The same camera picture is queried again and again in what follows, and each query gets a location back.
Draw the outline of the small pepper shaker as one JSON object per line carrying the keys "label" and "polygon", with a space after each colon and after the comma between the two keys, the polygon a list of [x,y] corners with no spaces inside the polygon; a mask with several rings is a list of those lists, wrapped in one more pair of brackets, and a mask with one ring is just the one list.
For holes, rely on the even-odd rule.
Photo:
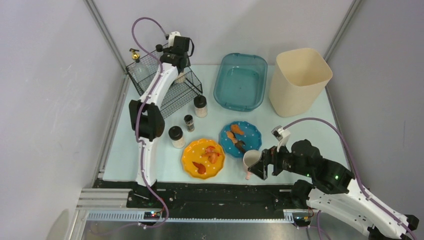
{"label": "small pepper shaker", "polygon": [[187,115],[184,116],[183,120],[184,120],[184,122],[186,124],[187,131],[188,132],[193,132],[195,130],[193,116],[190,115],[190,114],[187,114]]}

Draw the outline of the white spice jar black lid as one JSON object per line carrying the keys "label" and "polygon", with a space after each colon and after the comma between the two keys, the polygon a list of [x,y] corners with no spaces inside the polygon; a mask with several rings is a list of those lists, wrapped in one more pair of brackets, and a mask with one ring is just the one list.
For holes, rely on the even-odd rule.
{"label": "white spice jar black lid", "polygon": [[179,126],[172,126],[168,130],[169,138],[171,139],[172,145],[181,149],[185,146],[186,141],[184,138],[183,130]]}

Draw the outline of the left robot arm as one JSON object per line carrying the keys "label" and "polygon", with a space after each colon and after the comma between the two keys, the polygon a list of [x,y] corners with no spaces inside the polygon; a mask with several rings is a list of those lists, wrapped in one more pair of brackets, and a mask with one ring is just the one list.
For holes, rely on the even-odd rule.
{"label": "left robot arm", "polygon": [[156,180],[155,161],[159,138],[165,130],[165,120],[161,113],[162,102],[173,83],[180,80],[191,63],[194,44],[189,37],[174,31],[168,35],[166,47],[158,45],[158,68],[147,90],[138,100],[129,104],[131,126],[138,144],[138,163],[136,183],[152,186]]}

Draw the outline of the dark sauce bottle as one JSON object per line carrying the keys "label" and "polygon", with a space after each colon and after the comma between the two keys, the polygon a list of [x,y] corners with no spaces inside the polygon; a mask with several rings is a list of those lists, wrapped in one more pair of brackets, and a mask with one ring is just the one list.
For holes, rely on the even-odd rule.
{"label": "dark sauce bottle", "polygon": [[157,52],[157,58],[158,58],[158,63],[160,64],[160,65],[162,65],[162,61],[161,61],[161,56],[162,56],[162,54],[163,54],[163,49],[164,49],[164,47],[163,47],[163,45],[162,44],[157,44],[156,46],[155,46],[155,50],[156,50],[156,52]]}

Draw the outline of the small black cap bottle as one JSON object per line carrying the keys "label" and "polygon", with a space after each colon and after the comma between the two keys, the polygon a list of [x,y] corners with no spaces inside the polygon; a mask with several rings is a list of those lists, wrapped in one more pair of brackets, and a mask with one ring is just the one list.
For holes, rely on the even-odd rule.
{"label": "small black cap bottle", "polygon": [[205,96],[197,95],[193,99],[193,104],[194,104],[194,112],[197,117],[204,118],[207,116],[208,109],[207,109],[207,99]]}

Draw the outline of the glass bottle gold pump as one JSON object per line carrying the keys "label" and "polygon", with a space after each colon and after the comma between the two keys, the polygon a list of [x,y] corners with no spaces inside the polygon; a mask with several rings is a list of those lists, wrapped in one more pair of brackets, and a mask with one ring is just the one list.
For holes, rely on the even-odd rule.
{"label": "glass bottle gold pump", "polygon": [[142,63],[142,58],[138,49],[130,48],[129,52],[131,53],[133,63],[128,65],[127,70],[135,89],[141,96],[149,86],[150,71],[148,67]]}

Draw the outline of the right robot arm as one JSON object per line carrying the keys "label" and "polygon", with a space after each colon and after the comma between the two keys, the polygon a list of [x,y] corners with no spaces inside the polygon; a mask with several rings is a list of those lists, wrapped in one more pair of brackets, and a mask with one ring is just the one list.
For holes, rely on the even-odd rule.
{"label": "right robot arm", "polygon": [[297,208],[327,213],[370,240],[408,240],[408,231],[418,228],[416,216],[401,214],[372,196],[350,170],[322,157],[307,139],[295,142],[290,150],[283,145],[263,150],[248,171],[266,180],[269,165],[274,176],[287,171],[311,179],[299,179],[291,188],[290,197]]}

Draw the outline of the pink white mug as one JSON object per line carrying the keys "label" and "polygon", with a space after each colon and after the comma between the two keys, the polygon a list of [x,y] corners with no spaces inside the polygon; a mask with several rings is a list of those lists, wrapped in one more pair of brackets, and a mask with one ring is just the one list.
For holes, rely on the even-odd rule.
{"label": "pink white mug", "polygon": [[262,152],[258,150],[248,150],[244,153],[242,158],[243,170],[245,171],[245,179],[249,180],[251,172],[248,170],[249,167],[253,166],[261,158]]}

